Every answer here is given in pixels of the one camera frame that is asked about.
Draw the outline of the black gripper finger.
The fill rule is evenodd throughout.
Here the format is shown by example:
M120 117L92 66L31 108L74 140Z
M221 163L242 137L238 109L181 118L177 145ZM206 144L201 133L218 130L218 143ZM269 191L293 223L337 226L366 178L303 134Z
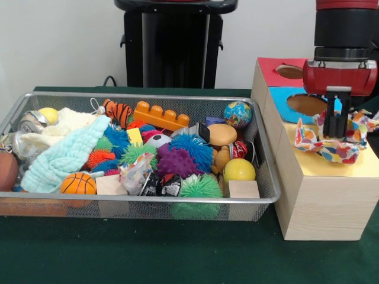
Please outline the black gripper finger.
M323 135L325 137L333 137L335 133L335 95L333 92L326 92L327 108L325 121L323 126Z
M339 92L338 98L341 102L341 114L338 116L337 125L336 125L336 137L343 138L346 135L346 126L348 122L348 115L351 103L351 93L348 92Z

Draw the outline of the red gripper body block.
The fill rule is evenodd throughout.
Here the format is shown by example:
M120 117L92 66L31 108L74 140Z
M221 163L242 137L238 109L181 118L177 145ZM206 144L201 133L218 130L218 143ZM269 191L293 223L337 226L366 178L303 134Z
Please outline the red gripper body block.
M378 78L375 60L331 62L306 60L303 82L307 93L325 95L330 88L348 88L352 96L369 96Z

